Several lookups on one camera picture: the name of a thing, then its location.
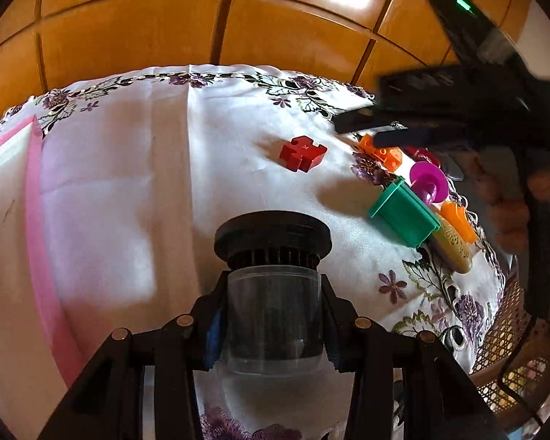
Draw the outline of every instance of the white tablecloth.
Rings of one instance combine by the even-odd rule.
[[[388,330],[441,334],[460,326],[464,342],[454,355],[469,370],[504,276],[480,228],[472,270],[459,275],[428,248],[408,248],[386,225],[367,220],[381,191],[374,182],[385,174],[356,153],[353,137],[334,133],[330,116],[373,102],[360,88],[323,78],[206,65],[77,82],[7,111],[0,120],[0,166],[8,173],[0,172],[0,221],[14,198],[27,231],[18,223],[4,233],[0,255],[7,260],[8,240],[19,238],[28,252],[23,242],[16,254],[23,274],[0,285],[0,415],[18,439],[36,437],[64,393],[62,379],[69,383],[111,330],[156,329],[189,312],[225,267],[213,252],[215,230],[255,210],[295,210],[325,222],[333,249],[319,271],[337,295]],[[23,123],[32,116],[34,129]],[[44,137],[35,156],[32,133]],[[308,173],[278,159],[283,143],[300,135],[328,148]],[[28,176],[32,160],[36,186]],[[411,164],[406,159],[397,173],[407,177]],[[38,222],[29,225],[29,217]],[[34,256],[45,257],[42,271]],[[37,289],[57,299],[48,294],[52,305],[45,307]],[[25,336],[35,349],[21,342]],[[40,368],[25,372],[27,366]],[[277,427],[253,438],[319,438],[346,420],[352,389],[352,376],[327,362],[315,374],[276,381],[218,363],[196,379],[211,439],[224,428],[233,439],[249,438],[275,423],[295,432]]]

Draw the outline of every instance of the black cup lid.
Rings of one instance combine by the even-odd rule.
[[[332,250],[330,229],[305,213],[268,210],[232,218],[215,233],[214,251],[224,261],[237,253],[269,248],[297,249],[322,259]]]

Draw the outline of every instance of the toy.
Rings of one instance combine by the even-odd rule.
[[[380,215],[410,248],[419,246],[440,229],[440,221],[414,194],[403,177],[397,177],[369,210],[369,217]]]
[[[292,172],[297,172],[297,169],[307,172],[323,160],[327,150],[327,147],[316,146],[313,139],[302,135],[283,144],[279,159],[283,159],[285,167]]]
[[[365,151],[365,154],[381,162],[389,172],[397,170],[403,161],[403,156],[399,147],[377,149],[373,145],[373,136],[369,133],[365,133],[364,136],[362,136],[362,139],[358,143],[358,147]]]
[[[461,64],[382,76],[377,104],[332,122],[337,133],[348,133],[398,121],[397,130],[375,134],[377,147],[490,154],[486,171],[497,174],[507,198],[523,198],[529,210],[529,249],[518,256],[525,310],[550,322],[550,202],[533,197],[528,185],[532,174],[550,172],[550,80],[532,75],[497,25],[466,0],[429,5]]]
[[[431,162],[436,167],[441,168],[440,160],[428,149],[417,149],[415,147],[401,147],[401,150],[411,157],[415,162]]]
[[[411,189],[427,206],[446,200],[450,188],[444,173],[434,164],[417,162],[409,172]]]
[[[472,256],[464,239],[441,215],[437,215],[440,229],[432,233],[428,241],[442,259],[457,273],[467,273],[472,268]]]
[[[440,215],[443,216],[458,232],[461,238],[467,243],[474,243],[478,236],[474,229],[468,223],[466,218],[466,209],[458,206],[449,200],[446,200],[440,209]]]

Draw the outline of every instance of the embroidered flower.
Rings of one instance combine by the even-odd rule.
[[[8,111],[6,111],[6,114],[8,116],[13,116],[16,113],[20,112],[22,107],[23,107],[23,104],[15,105],[14,107],[11,107]]]
[[[92,109],[98,107],[98,101],[95,101],[95,102],[88,102],[88,105],[87,107],[82,107],[80,109],[80,112],[82,113],[83,111],[88,111],[89,113],[92,111]]]
[[[226,416],[215,407],[200,416],[204,440],[248,440],[248,432],[238,420]]]
[[[437,303],[431,305],[431,322],[438,323],[440,330],[446,329],[450,325],[447,316],[451,313],[452,310],[444,306],[442,298],[439,298]]]
[[[291,78],[302,89],[318,89],[318,81],[314,78],[305,76],[295,76]]]
[[[368,180],[373,185],[386,187],[397,178],[396,175],[383,169],[380,162],[369,155],[357,152],[352,153],[352,155],[355,164],[352,165],[351,170],[359,179]]]
[[[189,75],[189,85],[195,88],[202,88],[207,86],[208,79],[204,78],[199,73],[191,73]]]
[[[59,105],[67,104],[69,102],[68,95],[69,89],[65,89],[64,91],[53,89],[43,98],[43,107],[45,109],[53,109]]]
[[[379,279],[383,283],[379,288],[379,293],[391,293],[391,302],[393,304],[397,304],[397,296],[401,299],[407,299],[407,296],[403,292],[403,288],[407,286],[407,283],[405,281],[396,281],[395,272],[393,270],[388,271],[388,278],[383,273],[379,273]]]
[[[204,440],[301,440],[301,433],[281,425],[271,425],[250,434],[242,422],[232,420],[219,409],[209,409],[200,416]]]
[[[280,107],[291,107],[290,100],[283,97],[271,98],[271,101],[275,101],[273,102],[273,105],[278,105]]]
[[[365,99],[369,98],[368,93],[362,89],[362,87],[353,86],[352,84],[345,84],[344,87],[348,89],[352,94],[356,94],[357,96],[363,97]]]
[[[301,433],[275,424],[252,434],[251,440],[301,440]]]
[[[169,84],[174,86],[181,86],[183,84],[187,84],[189,81],[189,75],[188,74],[172,74],[169,76]]]
[[[462,322],[466,337],[478,348],[479,335],[485,320],[485,309],[480,302],[474,300],[470,293],[460,296],[455,309]]]

